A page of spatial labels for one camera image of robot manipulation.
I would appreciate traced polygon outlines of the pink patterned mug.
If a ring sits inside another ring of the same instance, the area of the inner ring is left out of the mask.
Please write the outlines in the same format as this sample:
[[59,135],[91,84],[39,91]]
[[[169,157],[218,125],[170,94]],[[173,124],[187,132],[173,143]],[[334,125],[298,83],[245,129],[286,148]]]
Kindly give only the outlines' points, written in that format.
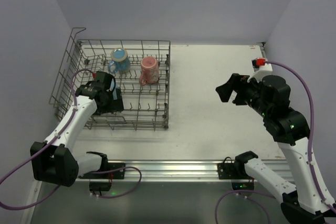
[[144,86],[146,84],[157,83],[160,77],[158,60],[152,56],[144,57],[141,62],[141,75],[139,84]]

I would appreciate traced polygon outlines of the light blue faceted cup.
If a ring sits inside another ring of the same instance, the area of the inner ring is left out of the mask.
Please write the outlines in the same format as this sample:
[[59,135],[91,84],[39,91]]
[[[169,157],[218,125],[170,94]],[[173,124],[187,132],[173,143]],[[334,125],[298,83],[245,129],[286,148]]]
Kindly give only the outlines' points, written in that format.
[[112,95],[113,95],[114,99],[116,99],[116,97],[117,97],[116,88],[117,88],[116,80],[112,79],[111,85],[110,85],[110,91],[112,92]]

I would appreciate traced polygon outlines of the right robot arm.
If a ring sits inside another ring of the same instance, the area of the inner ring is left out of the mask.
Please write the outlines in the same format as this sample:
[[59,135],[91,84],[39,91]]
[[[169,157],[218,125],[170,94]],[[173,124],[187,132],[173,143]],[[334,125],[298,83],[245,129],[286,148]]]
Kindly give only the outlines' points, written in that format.
[[[310,129],[306,118],[289,106],[290,91],[280,76],[268,75],[257,81],[237,73],[216,88],[222,102],[228,102],[235,93],[233,104],[247,105],[262,117],[266,131],[283,152],[295,182],[284,180],[252,151],[237,155],[223,170],[234,172],[239,178],[256,179],[276,198],[289,223],[325,223],[326,218],[335,217],[335,200],[321,174],[316,172],[316,179],[311,175],[309,166],[314,164],[314,159],[308,157]],[[318,194],[315,180],[323,190],[324,199]]]

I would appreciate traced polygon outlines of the clear glass cup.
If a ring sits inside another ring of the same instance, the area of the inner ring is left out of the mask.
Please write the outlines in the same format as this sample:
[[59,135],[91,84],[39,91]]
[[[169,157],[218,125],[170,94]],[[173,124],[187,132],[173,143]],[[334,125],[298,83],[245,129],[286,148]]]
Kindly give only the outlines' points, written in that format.
[[107,124],[111,125],[118,125],[118,124],[124,124],[125,118],[121,113],[110,113],[102,115],[102,120],[105,120]]

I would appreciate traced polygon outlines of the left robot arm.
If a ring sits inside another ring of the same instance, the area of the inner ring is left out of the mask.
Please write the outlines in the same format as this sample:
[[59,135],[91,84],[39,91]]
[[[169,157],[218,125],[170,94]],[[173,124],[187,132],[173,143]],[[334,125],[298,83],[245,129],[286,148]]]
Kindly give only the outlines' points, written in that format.
[[66,187],[87,173],[107,172],[106,154],[86,152],[74,157],[72,150],[92,115],[123,110],[115,77],[107,72],[95,72],[92,81],[77,89],[71,88],[71,95],[73,102],[56,129],[43,142],[34,142],[30,148],[34,178]]

